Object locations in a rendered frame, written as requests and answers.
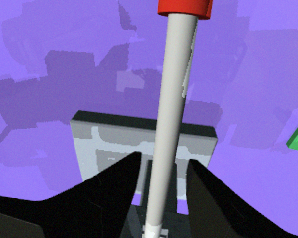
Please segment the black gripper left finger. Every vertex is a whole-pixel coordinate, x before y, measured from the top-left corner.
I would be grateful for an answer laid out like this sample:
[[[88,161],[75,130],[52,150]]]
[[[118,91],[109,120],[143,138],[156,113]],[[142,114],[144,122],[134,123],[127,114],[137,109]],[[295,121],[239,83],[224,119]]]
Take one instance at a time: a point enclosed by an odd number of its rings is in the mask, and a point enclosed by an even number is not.
[[[120,238],[132,206],[141,152],[42,201],[1,197],[0,238]]]

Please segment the white tapered pin with red cap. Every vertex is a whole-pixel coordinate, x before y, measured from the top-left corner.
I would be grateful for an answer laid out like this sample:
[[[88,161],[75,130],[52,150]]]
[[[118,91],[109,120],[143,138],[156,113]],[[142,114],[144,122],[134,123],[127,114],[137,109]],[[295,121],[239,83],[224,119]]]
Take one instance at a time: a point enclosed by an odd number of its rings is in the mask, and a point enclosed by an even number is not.
[[[160,238],[180,142],[198,20],[209,20],[212,1],[158,0],[158,15],[168,17],[168,25],[144,238]]]

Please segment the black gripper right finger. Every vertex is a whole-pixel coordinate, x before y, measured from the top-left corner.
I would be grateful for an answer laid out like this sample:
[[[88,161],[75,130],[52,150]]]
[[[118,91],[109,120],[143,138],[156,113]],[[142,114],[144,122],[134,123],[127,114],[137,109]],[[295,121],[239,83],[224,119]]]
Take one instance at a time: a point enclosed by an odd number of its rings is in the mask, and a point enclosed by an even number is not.
[[[190,238],[298,238],[264,217],[197,159],[185,171]]]

